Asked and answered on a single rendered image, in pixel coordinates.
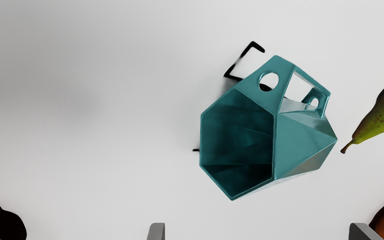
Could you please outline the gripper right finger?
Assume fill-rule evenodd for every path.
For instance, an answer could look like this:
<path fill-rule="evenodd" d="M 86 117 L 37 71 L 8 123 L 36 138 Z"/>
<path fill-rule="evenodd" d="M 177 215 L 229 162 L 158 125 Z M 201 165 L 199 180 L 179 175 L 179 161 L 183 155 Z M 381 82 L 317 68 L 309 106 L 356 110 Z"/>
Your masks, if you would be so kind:
<path fill-rule="evenodd" d="M 383 240 L 383 238 L 365 223 L 351 223 L 349 240 Z"/>

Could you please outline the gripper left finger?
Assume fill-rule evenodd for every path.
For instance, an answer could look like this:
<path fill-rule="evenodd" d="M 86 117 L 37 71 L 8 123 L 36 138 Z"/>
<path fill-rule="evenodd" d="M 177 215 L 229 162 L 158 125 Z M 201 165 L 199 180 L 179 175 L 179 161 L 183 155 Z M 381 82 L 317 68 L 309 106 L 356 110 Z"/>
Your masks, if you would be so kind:
<path fill-rule="evenodd" d="M 152 223 L 148 231 L 147 240 L 166 240 L 165 223 Z"/>

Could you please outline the teal faceted mug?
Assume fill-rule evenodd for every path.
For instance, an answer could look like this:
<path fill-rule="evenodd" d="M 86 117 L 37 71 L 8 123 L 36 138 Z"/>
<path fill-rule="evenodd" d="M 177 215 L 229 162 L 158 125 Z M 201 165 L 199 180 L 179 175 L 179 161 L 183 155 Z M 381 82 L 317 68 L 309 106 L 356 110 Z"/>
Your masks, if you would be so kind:
<path fill-rule="evenodd" d="M 271 57 L 201 114 L 200 167 L 232 201 L 320 169 L 337 142 L 330 95 Z"/>

